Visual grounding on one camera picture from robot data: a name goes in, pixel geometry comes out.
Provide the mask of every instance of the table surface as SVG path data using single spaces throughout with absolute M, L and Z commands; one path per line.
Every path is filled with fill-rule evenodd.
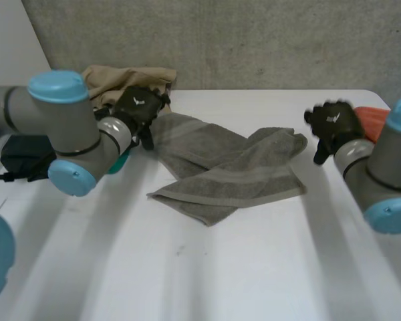
M 214 227 L 147 199 L 174 179 L 141 148 L 84 198 L 0 182 L 17 239 L 0 321 L 401 321 L 401 236 L 374 233 L 332 160 L 312 162 L 303 112 L 338 98 L 387 108 L 365 90 L 172 93 L 175 112 L 239 134 L 285 126 L 309 139 L 291 163 L 306 195 Z

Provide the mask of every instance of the concrete wall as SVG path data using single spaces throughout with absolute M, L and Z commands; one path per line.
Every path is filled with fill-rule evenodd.
M 180 89 L 401 96 L 401 0 L 23 0 L 54 68 L 164 66 Z

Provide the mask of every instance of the folded towel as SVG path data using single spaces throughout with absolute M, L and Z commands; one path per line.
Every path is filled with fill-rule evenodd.
M 291 128 L 262 128 L 244 138 L 174 113 L 158 118 L 152 135 L 160 160 L 178 181 L 149 196 L 208 226 L 239 207 L 305 191 L 289 161 L 307 140 Z
M 92 65 L 82 73 L 89 88 L 89 95 L 94 108 L 114 106 L 123 91 L 129 86 L 159 89 L 161 94 L 170 89 L 176 79 L 176 70 L 165 68 L 113 68 Z

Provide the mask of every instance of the tan fabric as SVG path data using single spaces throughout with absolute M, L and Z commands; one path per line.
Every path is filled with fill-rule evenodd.
M 148 86 L 165 93 L 166 85 L 175 81 L 176 70 L 165 68 L 113 68 L 91 65 L 82 73 L 94 108 L 114 105 L 128 86 Z

